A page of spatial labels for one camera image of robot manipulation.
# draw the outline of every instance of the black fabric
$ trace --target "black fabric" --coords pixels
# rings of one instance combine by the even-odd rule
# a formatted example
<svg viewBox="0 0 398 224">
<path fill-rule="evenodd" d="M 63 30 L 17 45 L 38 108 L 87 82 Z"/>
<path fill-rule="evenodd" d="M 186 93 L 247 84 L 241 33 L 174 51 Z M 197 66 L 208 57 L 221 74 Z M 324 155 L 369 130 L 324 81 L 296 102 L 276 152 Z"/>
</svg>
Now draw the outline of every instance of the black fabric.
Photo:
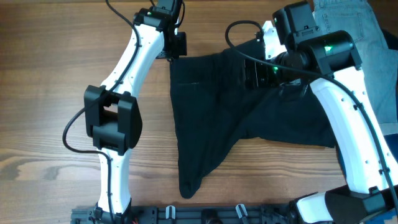
<svg viewBox="0 0 398 224">
<path fill-rule="evenodd" d="M 238 48 L 264 57 L 264 48 L 250 41 Z M 204 57 L 181 58 L 170 68 L 175 132 L 178 140 L 180 193 L 191 198 L 201 179 L 217 168 L 241 138 L 334 147 L 326 114 L 302 86 L 246 90 L 244 60 L 231 49 Z"/>
</svg>

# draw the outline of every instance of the black cloth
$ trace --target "black cloth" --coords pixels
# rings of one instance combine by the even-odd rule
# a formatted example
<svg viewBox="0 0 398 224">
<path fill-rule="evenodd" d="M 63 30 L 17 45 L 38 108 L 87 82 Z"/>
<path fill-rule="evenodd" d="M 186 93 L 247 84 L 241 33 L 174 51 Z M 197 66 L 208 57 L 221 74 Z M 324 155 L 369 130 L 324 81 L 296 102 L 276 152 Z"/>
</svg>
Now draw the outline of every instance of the black cloth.
<svg viewBox="0 0 398 224">
<path fill-rule="evenodd" d="M 264 57 L 250 41 L 238 49 Z M 204 57 L 181 58 L 170 68 L 175 132 L 178 140 L 180 193 L 191 198 L 201 180 L 224 160 L 241 138 L 334 147 L 326 113 L 302 86 L 247 90 L 242 56 L 231 49 Z"/>
</svg>

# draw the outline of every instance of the wood grain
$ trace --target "wood grain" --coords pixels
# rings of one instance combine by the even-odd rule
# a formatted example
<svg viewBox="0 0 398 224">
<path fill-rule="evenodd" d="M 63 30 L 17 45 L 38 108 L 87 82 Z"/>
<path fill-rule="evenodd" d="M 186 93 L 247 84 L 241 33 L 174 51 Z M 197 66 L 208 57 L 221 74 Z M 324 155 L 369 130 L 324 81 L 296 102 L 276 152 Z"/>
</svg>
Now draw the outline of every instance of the wood grain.
<svg viewBox="0 0 398 224">
<path fill-rule="evenodd" d="M 181 30 L 189 56 L 227 48 L 226 27 L 237 19 L 263 23 L 288 1 L 187 1 Z M 132 18 L 147 2 L 118 2 Z M 234 43 L 253 27 L 234 29 Z M 131 29 L 102 2 L 0 4 L 1 223 L 69 223 L 70 211 L 100 194 L 96 156 L 74 154 L 61 141 L 83 106 L 87 85 L 99 85 L 126 48 Z M 154 62 L 139 106 L 144 130 L 130 160 L 134 205 L 234 205 L 288 202 L 345 184 L 334 149 L 240 140 L 190 200 L 178 191 L 178 151 L 169 97 L 168 63 Z M 92 149 L 84 119 L 68 141 Z"/>
</svg>

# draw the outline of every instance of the black cord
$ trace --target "black cord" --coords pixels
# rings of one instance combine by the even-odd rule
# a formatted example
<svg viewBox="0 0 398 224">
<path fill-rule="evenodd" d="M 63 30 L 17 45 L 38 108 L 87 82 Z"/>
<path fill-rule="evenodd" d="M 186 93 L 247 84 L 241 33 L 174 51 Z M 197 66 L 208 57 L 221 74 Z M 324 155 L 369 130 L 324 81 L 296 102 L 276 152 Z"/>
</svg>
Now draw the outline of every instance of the black cord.
<svg viewBox="0 0 398 224">
<path fill-rule="evenodd" d="M 82 108 L 79 112 L 77 112 L 77 114 L 75 114 L 72 119 L 68 122 L 68 124 L 65 126 L 65 129 L 63 130 L 63 134 L 62 134 L 62 142 L 63 145 L 71 150 L 72 152 L 77 152 L 77 153 L 83 153 L 83 154 L 101 154 L 103 155 L 108 163 L 108 205 L 109 205 L 109 214 L 111 216 L 111 221 L 112 223 L 114 223 L 114 218 L 113 218 L 113 211 L 112 211 L 112 200 L 111 200 L 111 158 L 105 154 L 104 152 L 101 151 L 93 151 L 93 150 L 89 150 L 89 151 L 85 151 L 85 150 L 78 150 L 75 149 L 73 147 L 71 147 L 68 143 L 67 143 L 67 134 L 68 131 L 70 129 L 70 127 L 72 126 L 72 124 L 77 120 L 77 118 L 82 115 L 86 110 L 88 110 L 89 108 L 91 108 L 92 106 L 94 106 L 95 104 L 97 104 L 98 102 L 102 102 L 107 96 L 109 96 L 113 90 L 116 89 L 116 87 L 118 87 L 118 85 L 122 82 L 124 76 L 126 75 L 127 71 L 130 69 L 130 66 L 132 65 L 135 57 L 137 56 L 138 53 L 138 49 L 140 46 L 140 38 L 138 35 L 138 31 L 137 29 L 134 27 L 134 24 L 132 22 L 130 22 L 127 18 L 125 18 L 122 14 L 120 14 L 117 10 L 115 10 L 109 3 L 109 0 L 105 0 L 106 4 L 108 5 L 108 7 L 116 14 L 118 15 L 120 18 L 122 18 L 124 21 L 126 21 L 131 28 L 133 29 L 135 35 L 136 35 L 136 39 L 137 39 L 137 44 L 136 44 L 136 48 L 134 50 L 134 53 L 128 63 L 128 65 L 126 66 L 126 68 L 123 70 L 122 74 L 120 75 L 120 77 L 118 78 L 118 80 L 116 80 L 115 84 L 107 91 L 105 92 L 103 95 L 101 95 L 99 98 L 95 99 L 95 101 L 92 102 L 92 104 L 90 104 L 87 107 Z"/>
<path fill-rule="evenodd" d="M 182 21 L 184 20 L 184 16 L 185 16 L 185 3 L 184 3 L 184 1 L 182 1 L 182 6 L 184 7 L 184 9 L 182 11 L 181 21 L 178 22 L 178 24 L 175 25 L 175 28 L 179 28 L 180 25 L 182 24 Z"/>
<path fill-rule="evenodd" d="M 281 68 L 281 69 L 284 69 L 284 70 L 290 70 L 292 72 L 301 73 L 302 75 L 305 75 L 308 78 L 313 78 L 313 79 L 323 78 L 325 80 L 328 80 L 329 82 L 331 82 L 331 83 L 335 84 L 336 86 L 340 87 L 355 102 L 355 105 L 359 108 L 360 112 L 362 113 L 363 118 L 365 119 L 365 122 L 368 125 L 369 130 L 370 130 L 370 132 L 372 134 L 372 137 L 373 137 L 373 140 L 374 140 L 374 144 L 376 145 L 377 154 L 378 154 L 378 156 L 380 158 L 382 172 L 384 173 L 384 176 L 386 177 L 388 186 L 389 186 L 390 191 L 391 191 L 392 199 L 394 201 L 395 210 L 396 210 L 396 213 L 398 214 L 398 198 L 397 198 L 397 194 L 396 194 L 396 191 L 394 189 L 394 185 L 392 183 L 391 177 L 389 175 L 389 169 L 387 168 L 386 159 L 384 158 L 383 151 L 381 149 L 381 144 L 380 144 L 379 138 L 377 137 L 377 134 L 376 134 L 376 130 L 374 129 L 374 126 L 373 126 L 368 114 L 366 113 L 362 103 L 359 102 L 359 100 L 355 97 L 355 95 L 347 87 L 345 87 L 343 84 L 341 84 L 339 81 L 337 81 L 337 80 L 335 80 L 333 78 L 321 75 L 321 74 L 316 73 L 316 72 L 310 72 L 310 71 L 306 71 L 306 70 L 300 70 L 300 69 L 296 69 L 296 68 L 286 67 L 286 66 L 283 66 L 283 65 L 269 63 L 269 62 L 266 62 L 266 61 L 263 61 L 263 60 L 256 59 L 254 57 L 250 57 L 250 56 L 246 55 L 245 53 L 242 53 L 229 40 L 229 30 L 232 27 L 234 27 L 234 26 L 236 26 L 238 24 L 252 24 L 252 25 L 255 25 L 255 26 L 257 26 L 260 29 L 260 33 L 262 34 L 261 38 L 264 36 L 264 31 L 262 30 L 262 27 L 260 26 L 260 24 L 258 24 L 257 22 L 254 22 L 254 21 L 236 21 L 236 22 L 233 22 L 232 24 L 230 24 L 227 27 L 227 29 L 225 31 L 225 40 L 226 40 L 227 44 L 231 47 L 231 49 L 233 49 L 234 51 L 236 51 L 237 53 L 239 53 L 243 57 L 246 57 L 246 58 L 248 58 L 250 60 L 253 60 L 255 62 L 258 62 L 258 63 L 263 63 L 265 65 Z"/>
</svg>

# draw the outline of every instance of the jeans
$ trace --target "jeans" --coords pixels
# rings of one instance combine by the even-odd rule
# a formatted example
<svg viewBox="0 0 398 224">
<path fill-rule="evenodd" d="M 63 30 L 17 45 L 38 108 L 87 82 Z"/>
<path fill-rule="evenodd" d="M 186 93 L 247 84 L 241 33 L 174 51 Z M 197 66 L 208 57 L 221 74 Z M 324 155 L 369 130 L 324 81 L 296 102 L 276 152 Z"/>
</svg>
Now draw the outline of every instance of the jeans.
<svg viewBox="0 0 398 224">
<path fill-rule="evenodd" d="M 323 34 L 347 31 L 363 61 L 365 85 L 383 135 L 398 133 L 396 83 L 398 51 L 389 50 L 366 0 L 314 0 L 315 22 Z"/>
</svg>

